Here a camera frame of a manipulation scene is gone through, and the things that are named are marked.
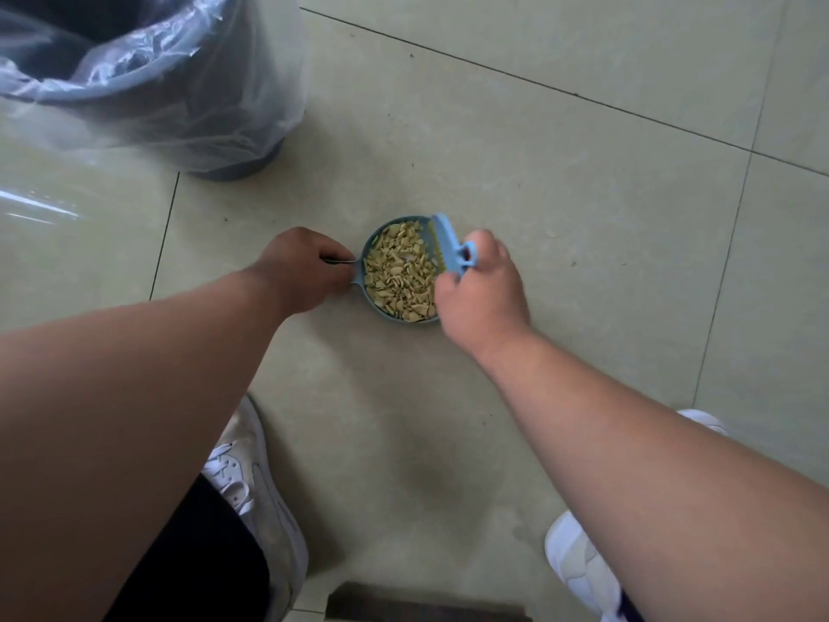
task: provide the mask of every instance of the blue dustpan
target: blue dustpan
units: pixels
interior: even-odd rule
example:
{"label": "blue dustpan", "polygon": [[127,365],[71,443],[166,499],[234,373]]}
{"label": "blue dustpan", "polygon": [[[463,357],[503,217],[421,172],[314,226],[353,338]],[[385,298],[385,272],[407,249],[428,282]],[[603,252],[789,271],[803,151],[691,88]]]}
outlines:
{"label": "blue dustpan", "polygon": [[[435,258],[439,262],[441,272],[448,270],[457,273],[460,276],[463,275],[467,269],[474,268],[478,265],[478,249],[475,247],[475,244],[471,241],[461,244],[458,241],[458,237],[455,235],[454,229],[452,229],[452,224],[449,222],[449,218],[447,218],[444,214],[435,214],[431,217],[401,216],[400,218],[389,220],[369,236],[368,240],[366,240],[365,246],[363,246],[360,258],[348,263],[353,264],[357,269],[354,280],[351,283],[360,286],[363,296],[366,297],[366,301],[368,301],[369,305],[371,305],[375,312],[384,318],[388,318],[389,321],[394,321],[395,323],[420,325],[423,323],[433,323],[438,321],[439,318],[434,316],[432,318],[416,321],[415,323],[404,321],[401,318],[395,318],[374,304],[374,301],[371,300],[371,297],[368,296],[368,292],[366,292],[366,284],[364,282],[364,279],[366,278],[365,259],[368,256],[368,252],[372,248],[375,238],[377,238],[383,232],[383,229],[386,229],[389,225],[398,225],[403,222],[414,221],[420,222],[420,225],[423,227],[423,229],[420,230],[420,238],[424,241],[426,253],[429,255],[430,259]],[[328,263],[344,263],[334,260],[326,261]]]}

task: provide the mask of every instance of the forearm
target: forearm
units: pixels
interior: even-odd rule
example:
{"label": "forearm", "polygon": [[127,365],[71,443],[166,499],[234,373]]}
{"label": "forearm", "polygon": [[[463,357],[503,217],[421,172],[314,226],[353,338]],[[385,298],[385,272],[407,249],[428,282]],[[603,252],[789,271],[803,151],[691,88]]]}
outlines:
{"label": "forearm", "polygon": [[646,619],[825,617],[825,489],[538,336],[479,360]]}
{"label": "forearm", "polygon": [[72,619],[92,600],[105,613],[284,317],[242,272],[0,338],[0,469],[13,472],[0,529],[14,559],[0,573],[6,593],[31,596],[25,617]]}

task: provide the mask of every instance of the shoelace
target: shoelace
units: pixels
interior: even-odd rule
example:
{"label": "shoelace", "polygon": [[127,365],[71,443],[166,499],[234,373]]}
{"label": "shoelace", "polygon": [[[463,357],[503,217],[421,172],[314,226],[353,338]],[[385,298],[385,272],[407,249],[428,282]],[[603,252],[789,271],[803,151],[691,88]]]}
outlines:
{"label": "shoelace", "polygon": [[[223,443],[210,452],[210,458],[207,459],[205,466],[202,467],[202,472],[213,479],[215,486],[221,483],[222,472],[228,465],[227,460],[222,460],[222,456],[229,452],[233,447],[233,443]],[[228,482],[219,489],[222,497],[233,506],[233,510],[239,515],[244,515],[254,507],[253,498],[250,498],[250,487],[244,480]]]}

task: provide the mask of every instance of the plastic bag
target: plastic bag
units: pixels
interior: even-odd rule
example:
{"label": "plastic bag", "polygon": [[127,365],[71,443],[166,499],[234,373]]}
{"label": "plastic bag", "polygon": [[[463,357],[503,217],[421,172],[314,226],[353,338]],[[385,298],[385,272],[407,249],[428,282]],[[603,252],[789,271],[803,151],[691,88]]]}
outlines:
{"label": "plastic bag", "polygon": [[136,146],[193,172],[257,162],[307,91],[297,2],[269,4],[271,35],[256,0],[6,0],[4,110],[58,150]]}

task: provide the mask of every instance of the white sneaker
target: white sneaker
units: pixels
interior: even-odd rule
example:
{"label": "white sneaker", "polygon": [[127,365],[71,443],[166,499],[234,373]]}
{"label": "white sneaker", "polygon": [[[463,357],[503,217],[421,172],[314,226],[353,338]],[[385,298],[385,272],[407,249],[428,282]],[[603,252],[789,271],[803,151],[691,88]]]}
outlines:
{"label": "white sneaker", "polygon": [[262,548],[268,562],[271,604],[267,619],[281,619],[305,582],[305,538],[270,477],[264,430],[245,396],[202,473],[216,487]]}
{"label": "white sneaker", "polygon": [[[728,435],[719,419],[702,410],[679,410],[679,414],[705,427]],[[622,622],[619,607],[622,588],[616,576],[587,538],[570,511],[565,512],[547,531],[544,538],[547,562],[562,582],[585,606],[602,616],[602,622]]]}

